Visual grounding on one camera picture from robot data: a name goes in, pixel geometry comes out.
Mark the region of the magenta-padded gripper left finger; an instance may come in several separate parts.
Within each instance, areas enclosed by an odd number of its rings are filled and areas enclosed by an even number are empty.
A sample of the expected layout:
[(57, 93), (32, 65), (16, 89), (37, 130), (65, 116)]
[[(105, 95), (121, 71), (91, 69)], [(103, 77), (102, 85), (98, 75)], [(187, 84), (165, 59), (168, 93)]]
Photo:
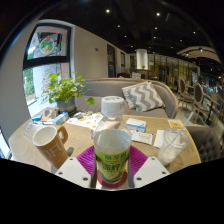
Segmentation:
[(81, 187), (94, 188), (97, 181), (94, 147), (89, 147), (77, 157), (69, 157), (56, 175)]

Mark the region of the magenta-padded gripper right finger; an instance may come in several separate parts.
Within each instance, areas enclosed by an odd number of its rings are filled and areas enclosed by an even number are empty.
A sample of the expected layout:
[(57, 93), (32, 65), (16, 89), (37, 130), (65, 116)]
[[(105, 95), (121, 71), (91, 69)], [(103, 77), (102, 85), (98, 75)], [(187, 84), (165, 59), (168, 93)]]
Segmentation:
[(130, 147), (128, 161), (128, 184), (130, 188), (140, 188), (169, 175), (168, 170), (155, 157), (147, 157), (143, 152)]

